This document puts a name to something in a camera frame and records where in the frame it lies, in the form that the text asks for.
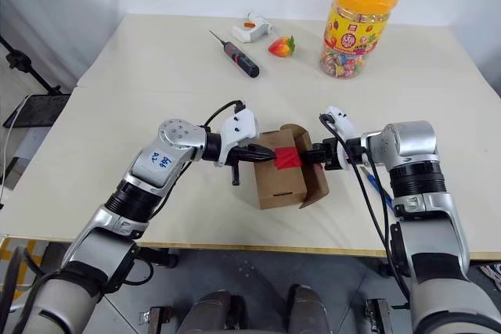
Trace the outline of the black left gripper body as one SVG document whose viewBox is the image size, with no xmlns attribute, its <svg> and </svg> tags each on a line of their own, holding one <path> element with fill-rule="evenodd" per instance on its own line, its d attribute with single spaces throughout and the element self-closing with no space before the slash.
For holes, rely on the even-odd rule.
<svg viewBox="0 0 501 334">
<path fill-rule="evenodd" d="M 252 162 L 255 147 L 248 145 L 245 147 L 234 147 L 229 151 L 225 165 L 230 166 L 232 169 L 232 185 L 238 186 L 240 184 L 240 169 L 239 162 Z"/>
</svg>

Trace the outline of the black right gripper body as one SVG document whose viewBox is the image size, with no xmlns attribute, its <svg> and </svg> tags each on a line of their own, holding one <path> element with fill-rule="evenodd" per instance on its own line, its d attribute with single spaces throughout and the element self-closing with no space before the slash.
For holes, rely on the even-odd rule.
<svg viewBox="0 0 501 334">
<path fill-rule="evenodd" d="M 338 140 L 336 138 L 324 139 L 321 143 L 321 149 L 325 153 L 324 169 L 326 171 L 336 171 L 341 169 L 341 163 L 337 153 Z"/>
</svg>

